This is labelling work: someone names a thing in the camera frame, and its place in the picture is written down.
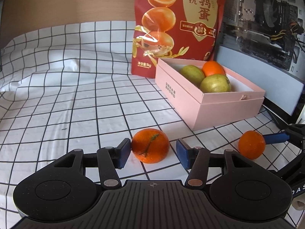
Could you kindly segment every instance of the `metal screw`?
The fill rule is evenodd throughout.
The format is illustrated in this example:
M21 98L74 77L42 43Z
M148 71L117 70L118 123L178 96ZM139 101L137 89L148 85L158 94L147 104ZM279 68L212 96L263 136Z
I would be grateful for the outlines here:
M203 184L203 182L199 179L190 179L188 181L188 184L193 186L193 187L198 187L198 186L201 186Z
M104 185L107 186L107 187L114 187L118 184L119 184L119 182L115 179L108 179L104 182Z

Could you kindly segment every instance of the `black cable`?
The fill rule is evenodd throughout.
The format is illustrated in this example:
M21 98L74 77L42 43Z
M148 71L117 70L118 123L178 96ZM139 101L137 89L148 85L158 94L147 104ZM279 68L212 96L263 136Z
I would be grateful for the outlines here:
M295 51L293 51L293 62L294 63L296 63L297 62L297 60L298 60L298 58L297 58L297 56L296 56L296 54L295 54Z
M305 42L303 42L303 41L300 41L300 40L296 40L297 42L300 42L300 43L303 43L303 44L305 44Z
M305 52L305 50L304 50L303 47L301 46L300 42L299 42L299 41L297 41L297 42L298 42L298 44L299 44L301 50L302 50L303 52Z

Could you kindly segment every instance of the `round joint cover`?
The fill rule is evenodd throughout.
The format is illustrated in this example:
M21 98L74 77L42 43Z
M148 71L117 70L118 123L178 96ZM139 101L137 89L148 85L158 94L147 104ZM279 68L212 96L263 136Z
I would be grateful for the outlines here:
M118 184L119 184L119 182L115 179L108 179L104 182L104 185L107 186L107 187L114 187Z
M267 221L283 216L292 201L291 188L263 168L234 168L210 186L213 204L228 216L248 221Z
M39 184L36 195L46 201L55 201L66 197L71 191L71 186L63 181L51 180Z
M247 180L237 184L235 191L242 198L251 201L260 201L270 195L271 189L263 182Z
M18 210L31 219L58 222L74 218L96 201L96 185L71 168L50 166L21 181L13 199Z
M188 184L193 186L193 187L198 187L198 186L201 186L203 184L203 182L199 179L190 179L188 181Z

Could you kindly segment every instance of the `white panel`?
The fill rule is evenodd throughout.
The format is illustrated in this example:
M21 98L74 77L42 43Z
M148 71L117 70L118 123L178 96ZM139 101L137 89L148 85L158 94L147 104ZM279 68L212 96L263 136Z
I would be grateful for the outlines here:
M292 115L304 84L285 72L244 53L220 46L216 60L266 91L265 97Z

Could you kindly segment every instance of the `wooden wall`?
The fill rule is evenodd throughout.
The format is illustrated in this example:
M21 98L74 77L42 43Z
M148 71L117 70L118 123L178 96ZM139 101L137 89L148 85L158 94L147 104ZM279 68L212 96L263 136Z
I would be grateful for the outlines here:
M1 48L40 28L109 20L134 21L134 0L5 0Z

